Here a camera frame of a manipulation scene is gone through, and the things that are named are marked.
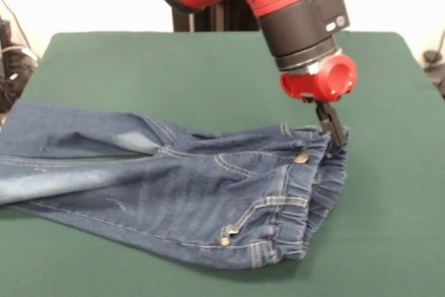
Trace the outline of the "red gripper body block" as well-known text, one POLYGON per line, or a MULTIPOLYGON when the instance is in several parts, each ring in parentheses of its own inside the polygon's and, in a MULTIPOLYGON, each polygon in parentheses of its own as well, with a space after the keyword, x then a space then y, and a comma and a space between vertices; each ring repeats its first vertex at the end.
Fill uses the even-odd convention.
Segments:
POLYGON ((284 92, 295 99, 335 102, 350 93, 357 81, 353 60, 336 53, 300 70, 282 72, 280 83, 284 92))

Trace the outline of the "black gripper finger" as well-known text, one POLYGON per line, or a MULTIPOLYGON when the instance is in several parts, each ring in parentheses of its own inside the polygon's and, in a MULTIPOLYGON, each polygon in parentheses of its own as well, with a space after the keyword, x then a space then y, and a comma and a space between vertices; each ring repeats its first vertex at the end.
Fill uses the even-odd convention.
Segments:
POLYGON ((346 136, 334 107, 329 102, 316 101, 316 114, 322 130, 332 135, 336 145, 344 146, 346 136))

